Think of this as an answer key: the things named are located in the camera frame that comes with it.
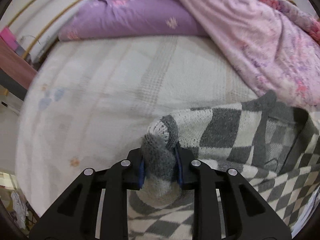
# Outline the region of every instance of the brass rod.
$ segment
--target brass rod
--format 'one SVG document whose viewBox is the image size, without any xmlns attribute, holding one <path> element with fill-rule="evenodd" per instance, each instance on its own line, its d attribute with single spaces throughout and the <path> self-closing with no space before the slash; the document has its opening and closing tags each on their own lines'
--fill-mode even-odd
<svg viewBox="0 0 320 240">
<path fill-rule="evenodd" d="M 41 32 L 36 36 L 36 38 L 33 40 L 33 42 L 29 45 L 29 47 L 26 49 L 25 53 L 22 55 L 23 59 L 26 59 L 29 52 L 32 50 L 33 46 L 38 42 L 38 40 L 41 38 L 41 36 L 50 28 L 50 26 L 58 20 L 66 11 L 68 11 L 71 7 L 76 5 L 78 2 L 82 0 L 76 0 L 72 4 L 70 4 L 68 7 L 66 7 L 63 11 L 61 11 L 56 17 L 54 17 L 42 30 Z"/>
<path fill-rule="evenodd" d="M 35 2 L 36 0 L 31 0 L 30 2 L 28 2 L 14 17 L 13 19 L 9 22 L 9 24 L 7 25 L 8 27 L 10 27 L 13 22 L 31 5 Z"/>
</svg>

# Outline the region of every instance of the pillow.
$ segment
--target pillow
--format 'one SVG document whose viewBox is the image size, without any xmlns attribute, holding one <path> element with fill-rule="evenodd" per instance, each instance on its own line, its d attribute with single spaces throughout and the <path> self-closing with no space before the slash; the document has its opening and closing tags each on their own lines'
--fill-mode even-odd
<svg viewBox="0 0 320 240">
<path fill-rule="evenodd" d="M 178 0 L 89 0 L 60 30 L 59 39 L 160 34 L 207 36 Z"/>
</svg>

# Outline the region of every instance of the mattress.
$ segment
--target mattress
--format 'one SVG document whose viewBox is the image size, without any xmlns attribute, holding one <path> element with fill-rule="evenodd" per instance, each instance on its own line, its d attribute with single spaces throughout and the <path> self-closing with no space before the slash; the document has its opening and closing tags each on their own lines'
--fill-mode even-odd
<svg viewBox="0 0 320 240">
<path fill-rule="evenodd" d="M 254 98 L 207 38 L 58 43 L 23 107 L 17 179 L 42 215 L 85 168 L 109 168 L 140 147 L 154 119 Z"/>
</svg>

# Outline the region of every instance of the gray and white checkered blanket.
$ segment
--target gray and white checkered blanket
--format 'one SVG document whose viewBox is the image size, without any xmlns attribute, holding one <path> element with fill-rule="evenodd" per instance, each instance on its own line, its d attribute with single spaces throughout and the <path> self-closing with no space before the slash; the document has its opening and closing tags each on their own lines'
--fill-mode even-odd
<svg viewBox="0 0 320 240">
<path fill-rule="evenodd" d="M 292 227 L 320 182 L 318 138 L 308 113 L 276 102 L 271 91 L 155 121 L 141 145 L 145 184 L 129 192 L 130 239 L 192 239 L 193 191 L 181 192 L 175 182 L 178 141 L 213 169 L 237 169 Z M 223 221 L 221 231 L 224 237 Z"/>
</svg>

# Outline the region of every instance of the pink floral comforter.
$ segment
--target pink floral comforter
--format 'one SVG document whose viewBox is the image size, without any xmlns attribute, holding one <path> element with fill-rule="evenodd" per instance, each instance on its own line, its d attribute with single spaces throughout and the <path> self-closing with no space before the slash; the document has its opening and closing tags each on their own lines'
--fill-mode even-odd
<svg viewBox="0 0 320 240">
<path fill-rule="evenodd" d="M 286 0 L 180 0 L 257 95 L 320 105 L 320 23 Z"/>
</svg>

